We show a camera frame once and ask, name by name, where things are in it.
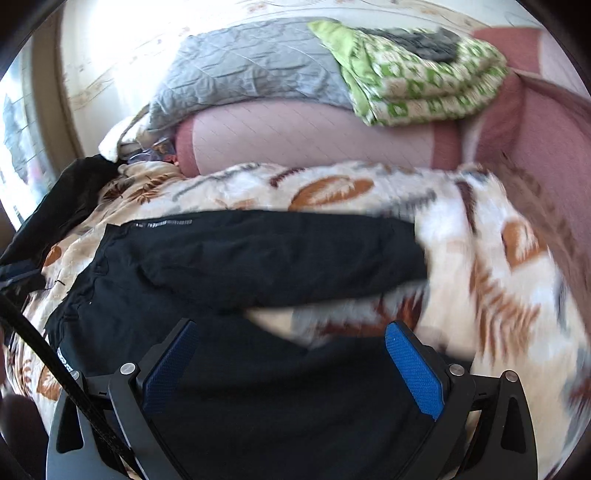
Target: blue pad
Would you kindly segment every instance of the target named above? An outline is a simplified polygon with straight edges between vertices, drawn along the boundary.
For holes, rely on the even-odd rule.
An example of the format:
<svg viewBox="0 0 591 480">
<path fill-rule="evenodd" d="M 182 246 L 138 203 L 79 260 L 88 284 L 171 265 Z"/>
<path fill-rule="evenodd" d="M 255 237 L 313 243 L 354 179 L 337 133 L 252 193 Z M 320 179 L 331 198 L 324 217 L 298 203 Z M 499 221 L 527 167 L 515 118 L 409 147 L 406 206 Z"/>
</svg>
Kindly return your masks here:
<svg viewBox="0 0 591 480">
<path fill-rule="evenodd" d="M 193 358 L 198 338 L 197 326 L 193 322 L 187 322 L 160 363 L 145 380 L 142 409 L 146 416 L 152 417 L 164 411 L 168 399 L 173 395 L 185 368 Z"/>
<path fill-rule="evenodd" d="M 443 388 L 423 357 L 395 323 L 386 328 L 386 348 L 418 408 L 433 420 L 443 410 Z"/>
</svg>

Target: floral blanket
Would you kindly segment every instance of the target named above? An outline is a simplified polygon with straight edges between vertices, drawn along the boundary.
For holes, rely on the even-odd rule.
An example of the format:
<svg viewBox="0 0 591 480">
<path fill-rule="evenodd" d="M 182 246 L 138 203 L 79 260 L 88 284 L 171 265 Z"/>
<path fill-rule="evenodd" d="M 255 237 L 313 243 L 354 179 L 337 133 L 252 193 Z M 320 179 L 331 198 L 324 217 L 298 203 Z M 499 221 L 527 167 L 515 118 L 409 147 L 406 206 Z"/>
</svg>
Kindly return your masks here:
<svg viewBox="0 0 591 480">
<path fill-rule="evenodd" d="M 591 409 L 591 349 L 568 286 L 544 239 L 511 206 L 502 184 L 481 171 L 409 171 L 343 163 L 292 168 L 243 164 L 185 178 L 166 163 L 121 167 L 89 218 L 56 244 L 44 290 L 24 310 L 43 332 L 50 313 L 93 259 L 108 223 L 212 209 L 310 210 L 390 215 L 415 223 L 426 251 L 428 281 L 372 299 L 246 316 L 294 342 L 315 345 L 332 335 L 383 335 L 402 319 L 424 342 L 473 359 L 472 373 L 521 377 L 537 442 L 539 478 L 566 460 Z M 60 387 L 19 339 L 7 352 L 17 393 L 31 397 L 50 427 Z"/>
</svg>

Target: pillow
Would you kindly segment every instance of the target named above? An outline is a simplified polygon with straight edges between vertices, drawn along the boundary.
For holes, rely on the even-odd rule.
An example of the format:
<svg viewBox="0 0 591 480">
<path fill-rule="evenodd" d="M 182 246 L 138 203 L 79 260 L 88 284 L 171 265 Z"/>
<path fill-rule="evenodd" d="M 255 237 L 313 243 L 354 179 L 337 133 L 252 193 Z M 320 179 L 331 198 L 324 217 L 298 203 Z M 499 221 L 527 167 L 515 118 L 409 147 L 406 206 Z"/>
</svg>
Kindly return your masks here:
<svg viewBox="0 0 591 480">
<path fill-rule="evenodd" d="M 461 152 L 453 121 L 368 127 L 343 108 L 275 99 L 195 114 L 180 125 L 176 149 L 179 166 L 189 177 L 244 162 L 310 167 L 362 160 L 454 170 Z"/>
</svg>

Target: metal screw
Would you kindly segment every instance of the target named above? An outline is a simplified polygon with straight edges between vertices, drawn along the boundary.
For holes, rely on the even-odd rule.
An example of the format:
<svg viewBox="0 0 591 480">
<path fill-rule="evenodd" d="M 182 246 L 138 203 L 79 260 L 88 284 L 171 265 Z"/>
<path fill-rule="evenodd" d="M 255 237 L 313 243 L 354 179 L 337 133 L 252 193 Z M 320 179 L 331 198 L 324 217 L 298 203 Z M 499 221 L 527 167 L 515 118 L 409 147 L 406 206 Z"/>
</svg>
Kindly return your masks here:
<svg viewBox="0 0 591 480">
<path fill-rule="evenodd" d="M 513 370 L 507 370 L 505 372 L 505 378 L 510 382 L 517 382 L 519 380 L 519 377 Z"/>
<path fill-rule="evenodd" d="M 119 371 L 121 372 L 122 375 L 131 375 L 133 372 L 135 372 L 135 364 L 132 364 L 132 363 L 123 364 L 123 365 L 121 365 L 121 368 L 119 369 Z"/>
<path fill-rule="evenodd" d="M 462 367 L 461 365 L 458 365 L 458 364 L 450 365 L 449 371 L 452 375 L 455 375 L 456 377 L 461 377 L 466 372 L 464 370 L 464 367 Z"/>
</svg>

